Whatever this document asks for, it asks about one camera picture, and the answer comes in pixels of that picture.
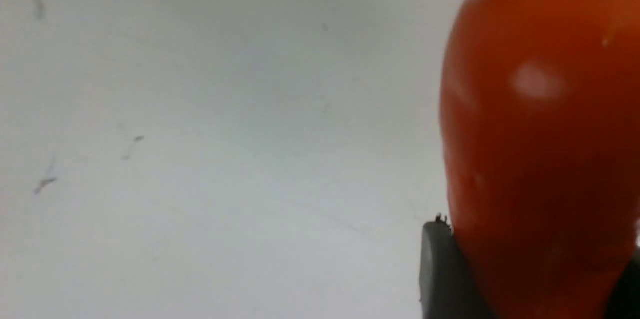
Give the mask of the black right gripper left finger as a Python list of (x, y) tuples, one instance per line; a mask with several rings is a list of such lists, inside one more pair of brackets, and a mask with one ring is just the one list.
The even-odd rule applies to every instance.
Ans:
[(419, 292), (423, 319), (491, 319), (448, 222), (438, 213), (422, 227)]

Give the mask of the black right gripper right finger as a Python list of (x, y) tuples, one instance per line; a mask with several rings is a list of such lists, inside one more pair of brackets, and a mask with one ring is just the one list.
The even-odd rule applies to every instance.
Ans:
[(606, 319), (638, 319), (640, 317), (640, 250), (636, 249), (615, 285), (606, 306)]

